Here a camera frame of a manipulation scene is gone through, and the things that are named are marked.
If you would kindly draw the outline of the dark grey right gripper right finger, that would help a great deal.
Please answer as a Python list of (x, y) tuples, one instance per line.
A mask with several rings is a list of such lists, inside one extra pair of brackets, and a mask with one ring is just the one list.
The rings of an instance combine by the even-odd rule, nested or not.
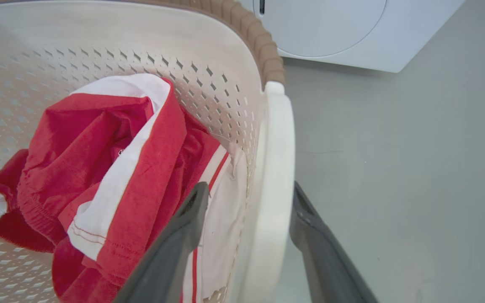
[(289, 236), (303, 255), (312, 303), (378, 303), (298, 182)]

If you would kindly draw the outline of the white perforated laundry basket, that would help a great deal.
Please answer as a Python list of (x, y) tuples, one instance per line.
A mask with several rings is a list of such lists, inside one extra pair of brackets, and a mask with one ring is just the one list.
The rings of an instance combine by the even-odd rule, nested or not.
[[(168, 77), (177, 98), (248, 159), (244, 226), (210, 302), (272, 303), (294, 182), (294, 119), (271, 35), (234, 0), (0, 0), (0, 167), (42, 112), (113, 75)], [(58, 303), (51, 256), (0, 239), (0, 303)]]

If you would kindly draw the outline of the round washing machine door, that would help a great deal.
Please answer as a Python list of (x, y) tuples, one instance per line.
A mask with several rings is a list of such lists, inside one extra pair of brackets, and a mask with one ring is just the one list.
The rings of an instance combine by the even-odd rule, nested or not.
[(387, 0), (253, 0), (279, 50), (327, 57), (356, 45), (377, 25)]

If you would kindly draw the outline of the red and white garment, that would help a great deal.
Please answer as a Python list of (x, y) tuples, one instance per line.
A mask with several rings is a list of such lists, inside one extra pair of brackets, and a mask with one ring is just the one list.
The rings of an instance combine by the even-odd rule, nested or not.
[(153, 74), (104, 77), (42, 114), (28, 149), (0, 170), (0, 238), (52, 253), (60, 303), (109, 303), (146, 250), (206, 182), (200, 243), (179, 303), (227, 286), (243, 225), (248, 163)]

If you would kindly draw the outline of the white washing machine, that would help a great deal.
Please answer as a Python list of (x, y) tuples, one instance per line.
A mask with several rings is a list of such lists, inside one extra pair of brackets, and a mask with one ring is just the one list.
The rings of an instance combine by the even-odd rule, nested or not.
[[(238, 1), (256, 16), (253, 0)], [(465, 0), (387, 0), (384, 13), (375, 28), (347, 50), (318, 58), (290, 56), (279, 48), (278, 52), (282, 57), (398, 73), (464, 2)]]

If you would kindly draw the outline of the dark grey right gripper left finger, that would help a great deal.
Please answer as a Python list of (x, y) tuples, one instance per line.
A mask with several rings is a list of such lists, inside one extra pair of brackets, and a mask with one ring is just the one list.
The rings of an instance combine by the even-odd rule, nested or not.
[(179, 303), (187, 259), (200, 243), (208, 198), (208, 184), (197, 183), (113, 303)]

